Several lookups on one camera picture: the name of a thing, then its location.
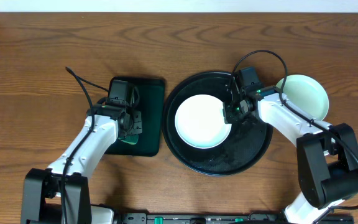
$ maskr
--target black round plate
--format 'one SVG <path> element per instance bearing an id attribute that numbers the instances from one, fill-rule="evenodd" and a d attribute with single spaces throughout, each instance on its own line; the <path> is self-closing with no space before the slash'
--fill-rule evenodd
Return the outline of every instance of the black round plate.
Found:
<path id="1" fill-rule="evenodd" d="M 178 107 L 189 97 L 206 94 L 221 101 L 231 99 L 226 91 L 231 74 L 203 72 L 181 82 L 168 96 L 162 116 L 162 132 L 168 147 L 190 169 L 207 175 L 233 175 L 253 166 L 270 144 L 273 128 L 254 117 L 232 124 L 224 142 L 210 149 L 198 149 L 185 143 L 175 127 Z"/>

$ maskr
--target white wall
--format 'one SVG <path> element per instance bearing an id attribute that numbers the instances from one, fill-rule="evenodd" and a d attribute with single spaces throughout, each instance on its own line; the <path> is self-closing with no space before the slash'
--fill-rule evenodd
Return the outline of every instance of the white wall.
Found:
<path id="1" fill-rule="evenodd" d="M 0 12 L 358 12 L 358 0 L 0 0 Z"/>

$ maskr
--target wooden table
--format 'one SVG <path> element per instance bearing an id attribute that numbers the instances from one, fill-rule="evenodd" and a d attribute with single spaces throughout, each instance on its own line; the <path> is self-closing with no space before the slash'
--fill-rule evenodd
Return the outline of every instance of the wooden table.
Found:
<path id="1" fill-rule="evenodd" d="M 317 79 L 329 94 L 326 121 L 346 122 L 358 140 L 358 14 L 0 13 L 0 223 L 19 222 L 26 173 L 58 158 L 83 125 L 88 104 L 65 66 L 106 87 L 116 75 L 161 77 L 167 97 L 186 77 L 231 70 L 257 49 Z M 283 77 L 272 56 L 247 65 L 266 85 Z M 277 131 L 264 157 L 234 176 L 190 170 L 162 138 L 155 157 L 104 156 L 89 184 L 93 203 L 151 213 L 277 211 L 300 192 L 295 148 Z"/>

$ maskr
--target white plate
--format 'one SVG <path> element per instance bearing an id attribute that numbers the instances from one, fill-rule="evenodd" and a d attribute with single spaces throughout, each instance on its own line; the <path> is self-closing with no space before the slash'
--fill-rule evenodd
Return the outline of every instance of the white plate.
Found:
<path id="1" fill-rule="evenodd" d="M 281 88 L 283 79 L 277 83 Z M 284 93 L 288 99 L 313 117 L 323 120 L 328 113 L 328 95 L 316 80 L 306 75 L 289 75 L 285 82 Z"/>
<path id="2" fill-rule="evenodd" d="M 210 95 L 186 99 L 175 115 L 175 127 L 182 140 L 199 149 L 221 144 L 231 130 L 224 123 L 222 101 Z"/>

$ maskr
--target dark green tray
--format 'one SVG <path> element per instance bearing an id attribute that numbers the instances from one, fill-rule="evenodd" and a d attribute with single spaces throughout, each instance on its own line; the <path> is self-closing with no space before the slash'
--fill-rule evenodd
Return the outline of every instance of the dark green tray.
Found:
<path id="1" fill-rule="evenodd" d="M 140 101 L 136 110 L 142 112 L 142 134 L 137 144 L 131 146 L 117 140 L 105 154 L 127 156 L 155 156 L 160 148 L 161 119 L 164 104 L 165 83 L 161 79 L 114 77 L 127 81 L 139 89 Z"/>

